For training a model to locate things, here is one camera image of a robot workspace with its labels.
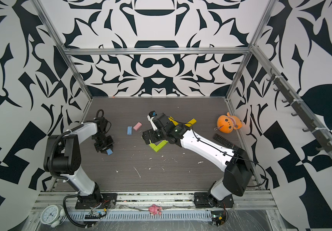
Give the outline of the light blue block top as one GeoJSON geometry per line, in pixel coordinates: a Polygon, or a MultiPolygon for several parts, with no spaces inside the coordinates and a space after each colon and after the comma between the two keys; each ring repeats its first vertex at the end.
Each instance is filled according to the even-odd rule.
{"type": "Polygon", "coordinates": [[[127,135],[132,135],[132,126],[127,127],[127,135]]]}

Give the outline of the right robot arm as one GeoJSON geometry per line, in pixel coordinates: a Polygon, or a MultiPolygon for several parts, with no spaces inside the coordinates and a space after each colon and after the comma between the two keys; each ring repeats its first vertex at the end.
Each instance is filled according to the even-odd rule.
{"type": "Polygon", "coordinates": [[[147,119],[152,126],[142,134],[147,145],[167,141],[197,153],[224,173],[223,178],[215,182],[209,190],[211,198],[222,201],[232,194],[244,195],[254,174],[253,165],[259,165],[249,159],[245,150],[218,135],[214,138],[220,144],[208,140],[195,132],[192,122],[179,122],[164,113],[151,111],[147,119]]]}

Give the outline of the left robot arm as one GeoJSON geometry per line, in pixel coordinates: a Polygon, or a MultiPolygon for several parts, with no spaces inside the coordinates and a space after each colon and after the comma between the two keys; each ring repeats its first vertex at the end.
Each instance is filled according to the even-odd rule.
{"type": "Polygon", "coordinates": [[[43,168],[54,178],[61,179],[78,192],[80,202],[101,204],[104,198],[99,185],[91,180],[81,166],[80,144],[91,138],[97,152],[111,155],[114,141],[108,136],[112,124],[99,109],[93,120],[82,122],[79,126],[60,135],[52,135],[47,140],[43,168]]]}

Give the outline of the light blue block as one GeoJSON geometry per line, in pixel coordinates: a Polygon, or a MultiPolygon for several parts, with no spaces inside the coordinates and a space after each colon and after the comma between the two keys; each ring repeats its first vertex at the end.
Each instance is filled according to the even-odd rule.
{"type": "Polygon", "coordinates": [[[109,156],[113,154],[113,151],[111,149],[107,149],[106,152],[109,156]]]}
{"type": "Polygon", "coordinates": [[[132,126],[127,127],[127,135],[132,135],[132,126]]]}

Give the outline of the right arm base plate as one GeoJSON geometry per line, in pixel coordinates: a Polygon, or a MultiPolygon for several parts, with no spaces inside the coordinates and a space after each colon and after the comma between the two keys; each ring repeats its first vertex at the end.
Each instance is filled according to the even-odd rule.
{"type": "Polygon", "coordinates": [[[232,195],[228,195],[219,201],[209,192],[195,192],[194,205],[196,208],[232,208],[234,200],[232,195]]]}

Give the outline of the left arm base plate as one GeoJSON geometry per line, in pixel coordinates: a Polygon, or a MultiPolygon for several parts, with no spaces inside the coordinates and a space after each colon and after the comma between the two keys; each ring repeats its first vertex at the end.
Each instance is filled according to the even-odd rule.
{"type": "Polygon", "coordinates": [[[110,209],[117,203],[117,193],[102,193],[101,196],[79,196],[75,209],[110,209]]]}

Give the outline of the yellow block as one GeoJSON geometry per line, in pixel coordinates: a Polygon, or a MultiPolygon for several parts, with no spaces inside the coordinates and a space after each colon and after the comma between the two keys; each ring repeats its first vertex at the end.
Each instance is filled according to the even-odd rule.
{"type": "Polygon", "coordinates": [[[172,117],[169,117],[169,120],[175,125],[177,126],[179,123],[177,121],[175,121],[172,117]]]}
{"type": "Polygon", "coordinates": [[[189,122],[187,122],[185,125],[187,127],[192,127],[196,122],[197,122],[196,119],[193,118],[192,120],[190,120],[189,122]]]}

